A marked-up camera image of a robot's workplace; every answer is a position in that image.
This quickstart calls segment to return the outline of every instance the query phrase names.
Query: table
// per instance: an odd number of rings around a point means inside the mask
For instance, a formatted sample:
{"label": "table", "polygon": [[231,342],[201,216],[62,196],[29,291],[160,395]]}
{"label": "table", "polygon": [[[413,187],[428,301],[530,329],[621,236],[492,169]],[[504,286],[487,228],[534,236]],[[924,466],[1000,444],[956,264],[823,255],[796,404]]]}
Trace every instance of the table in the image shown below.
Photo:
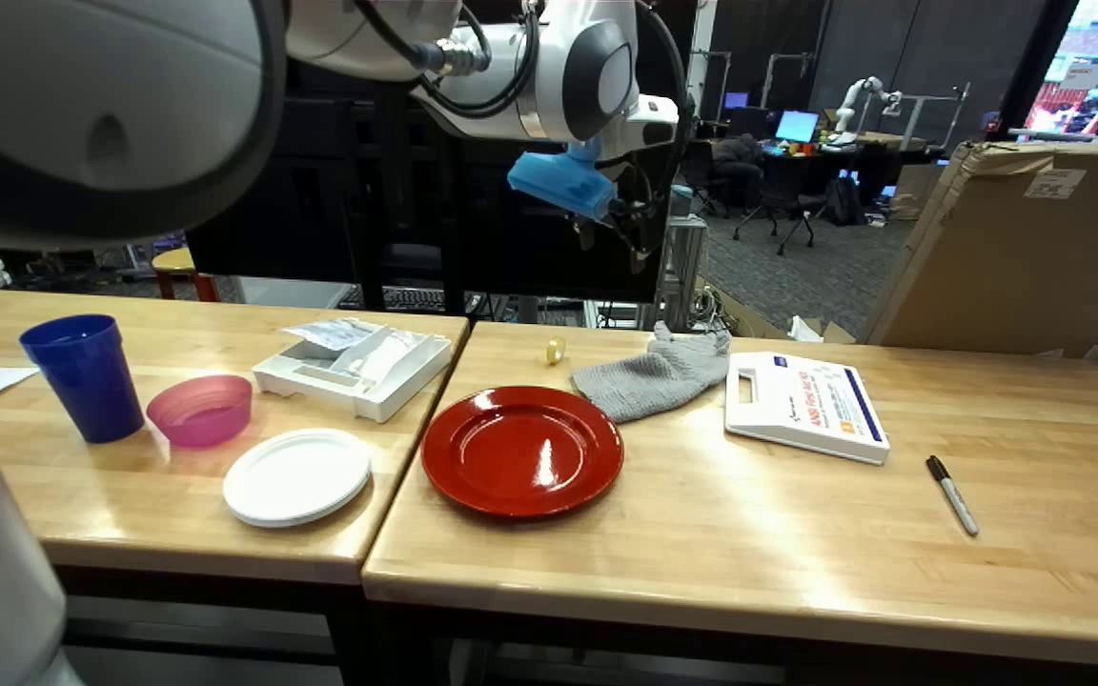
{"label": "table", "polygon": [[[560,341],[564,367],[546,367],[546,341]],[[443,408],[487,384],[568,390],[571,367],[646,342],[646,330],[477,324]],[[859,367],[892,438],[890,466],[731,438],[721,394],[621,427],[621,479],[568,518],[465,513],[416,466],[366,559],[366,600],[487,621],[1098,666],[1095,363],[779,341],[735,350]],[[926,454],[944,456],[979,513],[975,543]]]}
{"label": "table", "polygon": [[[358,318],[385,329],[435,330],[455,348],[465,318],[325,314],[198,306],[151,296],[65,296],[0,291],[0,367],[22,367],[18,330],[67,314],[112,314],[141,404],[198,375],[249,375],[288,348],[283,329]],[[257,395],[245,436],[213,450],[163,454],[147,431],[89,446],[42,376],[0,395],[0,474],[75,593],[343,611],[358,593],[362,559],[385,521],[396,479],[435,408],[447,375],[389,424],[366,424],[314,399]],[[249,446],[339,427],[375,456],[375,484],[346,512],[302,531],[249,531],[222,504],[222,477]]]}

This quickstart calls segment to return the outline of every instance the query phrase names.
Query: gray cloth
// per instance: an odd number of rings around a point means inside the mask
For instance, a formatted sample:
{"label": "gray cloth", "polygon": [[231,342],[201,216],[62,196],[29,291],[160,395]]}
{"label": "gray cloth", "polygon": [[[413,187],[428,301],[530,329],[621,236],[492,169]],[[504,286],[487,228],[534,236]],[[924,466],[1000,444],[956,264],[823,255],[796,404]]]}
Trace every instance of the gray cloth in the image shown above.
{"label": "gray cloth", "polygon": [[615,424],[634,424],[684,408],[724,376],[724,336],[672,341],[660,330],[648,355],[574,370],[571,384]]}

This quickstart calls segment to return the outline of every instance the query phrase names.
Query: white plate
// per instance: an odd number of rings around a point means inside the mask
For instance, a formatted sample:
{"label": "white plate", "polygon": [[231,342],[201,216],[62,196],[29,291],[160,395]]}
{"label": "white plate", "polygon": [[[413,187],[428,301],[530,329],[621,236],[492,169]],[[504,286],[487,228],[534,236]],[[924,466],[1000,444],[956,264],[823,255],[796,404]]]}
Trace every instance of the white plate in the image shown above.
{"label": "white plate", "polygon": [[369,479],[369,456],[343,431],[288,431],[253,446],[224,477],[227,512],[262,531],[316,521]]}

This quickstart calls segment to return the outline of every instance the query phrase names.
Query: computer monitor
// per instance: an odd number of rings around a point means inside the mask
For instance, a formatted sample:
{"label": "computer monitor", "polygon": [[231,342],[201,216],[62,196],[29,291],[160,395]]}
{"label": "computer monitor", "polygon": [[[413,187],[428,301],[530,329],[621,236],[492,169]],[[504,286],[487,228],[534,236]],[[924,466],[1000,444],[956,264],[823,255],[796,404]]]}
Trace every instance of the computer monitor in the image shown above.
{"label": "computer monitor", "polygon": [[774,136],[809,144],[815,136],[821,114],[815,112],[783,112]]}
{"label": "computer monitor", "polygon": [[747,90],[724,90],[724,112],[747,112]]}

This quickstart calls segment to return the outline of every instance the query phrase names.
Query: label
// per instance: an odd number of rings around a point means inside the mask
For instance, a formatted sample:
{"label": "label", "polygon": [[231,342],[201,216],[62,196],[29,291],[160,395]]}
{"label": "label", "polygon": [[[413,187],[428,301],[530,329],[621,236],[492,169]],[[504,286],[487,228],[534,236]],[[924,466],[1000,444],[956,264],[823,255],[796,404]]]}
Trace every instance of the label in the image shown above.
{"label": "label", "polygon": [[1071,200],[1087,169],[1046,169],[1020,200]]}

